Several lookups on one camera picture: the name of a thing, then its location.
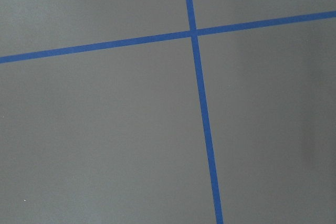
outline painter's tape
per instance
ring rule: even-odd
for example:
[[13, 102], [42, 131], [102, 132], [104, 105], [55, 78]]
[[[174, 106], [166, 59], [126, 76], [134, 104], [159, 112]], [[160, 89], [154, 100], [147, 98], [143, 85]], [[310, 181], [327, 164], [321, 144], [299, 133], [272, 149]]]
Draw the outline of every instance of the painter's tape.
[[216, 223], [224, 224], [222, 206], [221, 206], [221, 197], [219, 194], [219, 187], [218, 187], [215, 154], [214, 154], [212, 137], [211, 137], [208, 107], [207, 107], [207, 102], [206, 102], [204, 78], [203, 78], [202, 63], [201, 63], [201, 53], [199, 51], [193, 0], [186, 0], [186, 5], [187, 5], [189, 27], [190, 27], [190, 32], [191, 32], [191, 42], [192, 42], [192, 47], [193, 47], [199, 104], [201, 106], [203, 131], [204, 131], [204, 137], [205, 137], [206, 153], [208, 157], [208, 165], [209, 165], [211, 188], [212, 188], [214, 207], [215, 207]]
[[177, 33], [170, 33], [170, 34], [160, 34], [160, 35], [146, 36], [146, 37], [139, 37], [139, 38], [132, 38], [132, 39], [115, 40], [115, 41], [101, 42], [101, 43], [95, 43], [95, 44], [89, 44], [89, 45], [45, 50], [45, 51], [39, 51], [39, 52], [28, 52], [25, 54], [0, 57], [0, 64], [7, 63], [7, 62], [13, 62], [13, 61], [31, 60], [31, 59], [45, 58], [45, 57], [58, 56], [58, 55], [75, 54], [78, 52], [95, 51], [95, 50], [108, 49], [108, 48], [114, 48], [114, 47], [125, 47], [125, 46], [138, 45], [138, 44], [144, 44], [144, 43], [150, 43], [150, 42], [158, 42], [158, 41], [164, 41], [164, 40], [181, 39], [181, 38], [187, 38], [187, 37], [190, 37], [189, 31], [179, 31]]
[[313, 14], [306, 14], [306, 15], [299, 15], [299, 16], [292, 16], [292, 17], [285, 17], [285, 18], [274, 18], [274, 19], [266, 19], [266, 20], [253, 21], [253, 22], [247, 22], [247, 23], [239, 23], [239, 24], [234, 24], [234, 25], [203, 28], [203, 29], [198, 29], [197, 34], [201, 36], [201, 35], [209, 35], [209, 34], [227, 33], [229, 31], [239, 31], [239, 30], [246, 30], [246, 29], [253, 29], [253, 28], [260, 28], [260, 27], [267, 27], [267, 26], [278, 26], [278, 25], [285, 25], [285, 24], [298, 23], [298, 22], [307, 22], [307, 21], [313, 21], [313, 20], [318, 20], [318, 19], [335, 18], [335, 17], [336, 17], [336, 11], [324, 12], [324, 13], [313, 13]]

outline blue line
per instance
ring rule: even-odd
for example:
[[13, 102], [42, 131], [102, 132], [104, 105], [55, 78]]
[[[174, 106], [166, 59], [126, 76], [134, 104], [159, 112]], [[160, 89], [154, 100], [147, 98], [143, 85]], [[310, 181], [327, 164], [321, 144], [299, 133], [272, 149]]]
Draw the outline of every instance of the blue line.
[[[196, 22], [195, 22], [195, 14], [193, 12], [193, 7], [188, 8], [187, 10], [188, 10], [188, 18], [190, 21], [190, 30], [194, 32], [196, 30]], [[307, 15], [300, 15], [300, 16], [285, 17], [285, 18], [260, 20], [260, 21], [240, 23], [240, 24], [234, 24], [234, 25], [203, 28], [203, 29], [196, 30], [196, 32], [198, 36], [202, 36], [202, 35], [209, 35], [209, 34], [227, 33], [229, 31], [246, 30], [246, 29], [253, 29], [253, 28], [260, 28], [260, 27], [267, 27], [267, 26], [278, 26], [278, 25], [284, 25], [284, 24], [307, 22], [307, 21], [312, 21], [312, 20], [335, 18], [335, 17], [336, 17], [336, 11], [331, 11], [331, 12], [324, 12], [324, 13], [314, 13], [314, 14], [307, 14]], [[38, 51], [38, 52], [28, 52], [28, 53], [19, 54], [19, 55], [3, 56], [3, 57], [0, 57], [0, 64], [7, 63], [7, 62], [13, 62], [13, 61], [45, 58], [45, 57], [57, 56], [57, 55], [75, 54], [78, 52], [94, 51], [94, 50], [108, 49], [108, 48], [114, 48], [114, 47], [125, 47], [125, 46], [138, 45], [138, 44], [144, 44], [144, 43], [150, 43], [150, 42], [158, 42], [158, 41], [171, 40], [171, 39], [181, 39], [181, 38], [190, 37], [192, 32], [179, 31], [179, 32], [170, 33], [170, 34], [160, 34], [160, 35], [153, 35], [153, 36], [146, 36], [146, 37], [139, 37], [139, 38], [107, 41], [107, 42], [88, 44], [88, 45], [82, 45], [82, 46], [58, 48], [58, 49], [51, 49], [51, 50]]]
[[207, 157], [208, 157], [212, 194], [213, 194], [213, 199], [214, 199], [216, 222], [217, 224], [224, 224], [221, 197], [219, 195], [215, 154], [214, 154], [212, 137], [211, 137], [208, 107], [207, 107], [207, 102], [206, 102], [204, 78], [203, 78], [202, 63], [201, 63], [201, 53], [199, 51], [199, 45], [198, 45], [193, 0], [186, 0], [186, 5], [187, 5], [187, 13], [188, 13], [188, 19], [189, 19], [189, 27], [190, 27], [190, 32], [191, 32], [191, 42], [192, 42], [193, 54], [194, 54], [198, 96], [199, 96], [199, 103], [201, 106], [203, 130], [204, 130], [204, 137], [205, 137], [206, 152], [207, 152]]
[[139, 37], [139, 38], [132, 38], [132, 39], [115, 40], [115, 41], [101, 42], [101, 43], [95, 43], [95, 44], [89, 44], [89, 45], [45, 50], [45, 51], [39, 51], [39, 52], [28, 52], [25, 54], [0, 57], [0, 64], [7, 63], [7, 62], [13, 62], [13, 61], [45, 58], [45, 57], [51, 57], [51, 56], [57, 56], [57, 55], [75, 54], [78, 52], [94, 51], [94, 50], [101, 50], [101, 49], [114, 48], [114, 47], [138, 45], [138, 44], [158, 42], [158, 41], [164, 41], [164, 40], [181, 39], [181, 38], [187, 38], [187, 37], [190, 37], [190, 31], [179, 31], [179, 32], [170, 33], [170, 34], [160, 34], [160, 35], [153, 35], [153, 36], [146, 36], [146, 37]]
[[336, 11], [324, 12], [324, 13], [314, 13], [314, 14], [299, 15], [299, 16], [292, 16], [292, 17], [285, 17], [285, 18], [260, 20], [260, 21], [240, 23], [240, 24], [234, 24], [234, 25], [203, 28], [203, 29], [198, 29], [197, 34], [201, 36], [201, 35], [209, 35], [209, 34], [227, 33], [228, 31], [239, 31], [239, 30], [246, 30], [246, 29], [253, 29], [253, 28], [260, 28], [260, 27], [267, 27], [267, 26], [278, 26], [278, 25], [285, 25], [285, 24], [298, 23], [298, 22], [307, 22], [307, 21], [312, 21], [312, 20], [335, 18], [335, 17], [336, 17]]

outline gray floor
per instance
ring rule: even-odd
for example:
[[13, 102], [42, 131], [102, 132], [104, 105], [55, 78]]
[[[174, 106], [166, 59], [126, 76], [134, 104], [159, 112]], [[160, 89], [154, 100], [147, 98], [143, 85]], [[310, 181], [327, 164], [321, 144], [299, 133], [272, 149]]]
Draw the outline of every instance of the gray floor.
[[[194, 0], [198, 28], [336, 10]], [[185, 0], [0, 0], [0, 57], [189, 30]], [[225, 223], [336, 222], [336, 19], [200, 36]], [[216, 223], [190, 38], [0, 64], [0, 223]]]

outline blue tape line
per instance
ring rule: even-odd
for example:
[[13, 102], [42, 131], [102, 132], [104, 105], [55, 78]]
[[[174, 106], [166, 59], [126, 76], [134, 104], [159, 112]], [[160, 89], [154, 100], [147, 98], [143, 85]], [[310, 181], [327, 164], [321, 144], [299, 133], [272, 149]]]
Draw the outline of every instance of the blue tape line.
[[285, 17], [285, 18], [260, 20], [260, 21], [240, 23], [240, 24], [234, 24], [234, 25], [203, 28], [203, 29], [198, 29], [197, 34], [199, 36], [209, 35], [209, 34], [218, 34], [218, 33], [226, 33], [228, 31], [239, 31], [239, 30], [246, 30], [246, 29], [253, 29], [253, 28], [260, 28], [260, 27], [267, 27], [267, 26], [278, 26], [278, 25], [306, 22], [306, 21], [326, 19], [326, 18], [335, 18], [335, 17], [336, 17], [336, 11], [324, 12], [324, 13], [314, 13], [314, 14], [299, 15], [299, 16], [292, 16], [292, 17]]
[[190, 31], [179, 31], [179, 32], [170, 33], [170, 34], [160, 34], [160, 35], [153, 35], [153, 36], [146, 36], [146, 37], [139, 37], [139, 38], [132, 38], [132, 39], [108, 41], [108, 42], [101, 42], [101, 43], [95, 43], [95, 44], [89, 44], [89, 45], [45, 50], [45, 51], [39, 51], [39, 52], [28, 52], [25, 54], [0, 57], [0, 64], [7, 63], [7, 62], [13, 62], [13, 61], [45, 58], [45, 57], [51, 57], [51, 56], [57, 56], [57, 55], [75, 54], [77, 52], [86, 52], [86, 51], [94, 51], [94, 50], [108, 49], [108, 48], [114, 48], [114, 47], [125, 47], [125, 46], [130, 46], [130, 45], [158, 42], [158, 41], [164, 41], [164, 40], [181, 39], [181, 38], [187, 38], [187, 37], [190, 37]]
[[202, 63], [201, 63], [201, 53], [199, 51], [199, 45], [198, 45], [193, 0], [186, 0], [186, 5], [187, 5], [187, 13], [188, 13], [188, 19], [189, 19], [189, 27], [190, 27], [190, 32], [191, 32], [191, 42], [192, 42], [193, 54], [194, 54], [198, 96], [199, 96], [199, 103], [201, 106], [203, 130], [204, 130], [204, 137], [205, 137], [206, 152], [207, 152], [207, 157], [208, 157], [212, 194], [213, 194], [213, 199], [214, 199], [216, 222], [217, 224], [224, 224], [221, 197], [219, 195], [215, 154], [214, 154], [212, 137], [211, 137], [208, 107], [207, 107], [207, 102], [206, 102], [204, 78], [203, 78]]
[[[195, 14], [192, 10], [193, 9], [188, 9], [188, 17], [190, 20], [193, 20], [191, 22], [191, 31], [194, 31], [196, 29], [196, 22], [195, 22]], [[306, 22], [306, 21], [326, 19], [326, 18], [335, 18], [335, 17], [336, 17], [336, 11], [331, 11], [331, 12], [324, 12], [324, 13], [314, 13], [314, 14], [308, 14], [308, 15], [285, 17], [285, 18], [267, 19], [267, 20], [240, 23], [240, 24], [234, 24], [234, 25], [203, 28], [203, 29], [196, 30], [196, 32], [197, 32], [197, 35], [202, 36], [202, 35], [209, 35], [209, 34], [226, 33], [229, 31], [246, 30], [246, 29], [253, 29], [253, 28], [260, 28], [260, 27], [267, 27], [267, 26], [277, 26], [277, 25], [284, 25], [284, 24], [297, 23], [297, 22]], [[45, 58], [45, 57], [57, 56], [57, 55], [75, 54], [77, 52], [86, 52], [86, 51], [94, 51], [94, 50], [108, 49], [108, 48], [114, 48], [114, 47], [125, 47], [125, 46], [138, 45], [138, 44], [144, 44], [144, 43], [150, 43], [150, 42], [158, 42], [158, 41], [164, 41], [164, 40], [181, 39], [181, 38], [187, 38], [190, 36], [191, 36], [190, 31], [179, 31], [179, 32], [170, 33], [170, 34], [160, 34], [160, 35], [153, 35], [153, 36], [146, 36], [146, 37], [139, 37], [139, 38], [107, 41], [107, 42], [88, 44], [88, 45], [82, 45], [82, 46], [58, 48], [58, 49], [51, 49], [51, 50], [38, 51], [38, 52], [28, 52], [25, 54], [0, 57], [0, 64], [7, 63], [7, 62], [13, 62], [13, 61]]]

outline blue tape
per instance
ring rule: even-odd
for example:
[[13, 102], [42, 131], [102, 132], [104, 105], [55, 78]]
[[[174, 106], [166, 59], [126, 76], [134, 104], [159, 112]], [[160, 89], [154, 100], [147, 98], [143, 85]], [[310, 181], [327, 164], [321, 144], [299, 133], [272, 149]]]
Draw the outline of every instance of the blue tape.
[[215, 154], [214, 154], [212, 137], [211, 137], [208, 107], [207, 107], [207, 102], [206, 102], [204, 78], [203, 78], [202, 63], [201, 63], [201, 53], [199, 51], [199, 45], [198, 45], [198, 36], [197, 36], [197, 29], [196, 29], [196, 20], [195, 20], [193, 0], [186, 0], [186, 5], [187, 5], [189, 27], [190, 27], [190, 32], [191, 32], [191, 42], [192, 42], [192, 48], [193, 48], [193, 54], [194, 54], [198, 96], [199, 96], [199, 103], [201, 106], [203, 131], [204, 131], [204, 137], [205, 137], [206, 152], [207, 152], [207, 157], [208, 157], [208, 165], [209, 165], [209, 173], [210, 173], [212, 194], [213, 194], [214, 207], [215, 207], [216, 222], [217, 224], [224, 224], [221, 197], [219, 195]]
[[[336, 11], [331, 11], [331, 12], [324, 12], [324, 13], [314, 13], [314, 14], [308, 14], [308, 15], [285, 17], [285, 18], [267, 19], [267, 20], [240, 23], [240, 24], [234, 24], [234, 25], [203, 28], [203, 29], [197, 29], [196, 32], [198, 36], [202, 36], [202, 35], [209, 35], [209, 34], [227, 33], [229, 31], [246, 30], [246, 29], [253, 29], [253, 28], [260, 28], [260, 27], [267, 27], [267, 26], [277, 26], [277, 25], [291, 24], [291, 23], [297, 23], [297, 22], [306, 22], [306, 21], [313, 21], [313, 20], [326, 19], [326, 18], [335, 18], [335, 17], [336, 17]], [[193, 12], [193, 8], [192, 9], [188, 8], [188, 18], [190, 21], [192, 21], [190, 24], [191, 31], [195, 31], [196, 22], [195, 22], [195, 14]], [[51, 50], [38, 51], [38, 52], [28, 52], [25, 54], [9, 55], [9, 56], [0, 57], [0, 64], [7, 63], [7, 62], [13, 62], [13, 61], [45, 58], [45, 57], [51, 57], [51, 56], [57, 56], [57, 55], [75, 54], [78, 52], [94, 51], [94, 50], [108, 49], [108, 48], [114, 48], [114, 47], [125, 47], [125, 46], [138, 45], [138, 44], [144, 44], [144, 43], [150, 43], [150, 42], [158, 42], [158, 41], [164, 41], [164, 40], [181, 39], [181, 38], [187, 38], [190, 36], [191, 36], [190, 31], [179, 31], [179, 32], [170, 33], [170, 34], [160, 34], [160, 35], [153, 35], [153, 36], [146, 36], [146, 37], [139, 37], [139, 38], [107, 41], [107, 42], [88, 44], [88, 45], [82, 45], [82, 46], [65, 47], [65, 48], [51, 49]]]
[[108, 49], [108, 48], [114, 48], [114, 47], [125, 47], [125, 46], [130, 46], [130, 45], [158, 42], [158, 41], [164, 41], [164, 40], [181, 39], [181, 38], [187, 38], [187, 37], [190, 37], [190, 31], [179, 31], [177, 33], [170, 33], [170, 34], [160, 34], [160, 35], [153, 35], [153, 36], [146, 36], [146, 37], [139, 37], [139, 38], [132, 38], [132, 39], [108, 41], [108, 42], [101, 42], [101, 43], [95, 43], [95, 44], [89, 44], [89, 45], [45, 50], [45, 51], [39, 51], [39, 52], [28, 52], [25, 54], [0, 57], [0, 64], [7, 63], [7, 62], [13, 62], [13, 61], [30, 60], [30, 59], [58, 56], [58, 55], [75, 54], [77, 52], [86, 52], [86, 51], [94, 51], [94, 50]]
[[285, 17], [285, 18], [274, 18], [274, 19], [260, 20], [260, 21], [254, 21], [254, 22], [239, 23], [239, 24], [234, 24], [234, 25], [203, 28], [203, 29], [198, 29], [197, 34], [201, 36], [201, 35], [209, 35], [209, 34], [227, 33], [229, 31], [239, 31], [239, 30], [246, 30], [246, 29], [253, 29], [253, 28], [260, 28], [260, 27], [267, 27], [267, 26], [278, 26], [278, 25], [313, 21], [313, 20], [326, 19], [326, 18], [335, 18], [335, 17], [336, 17], [336, 11], [324, 12], [324, 13], [314, 13], [314, 14], [306, 14], [306, 15], [299, 15], [299, 16], [292, 16], [292, 17]]

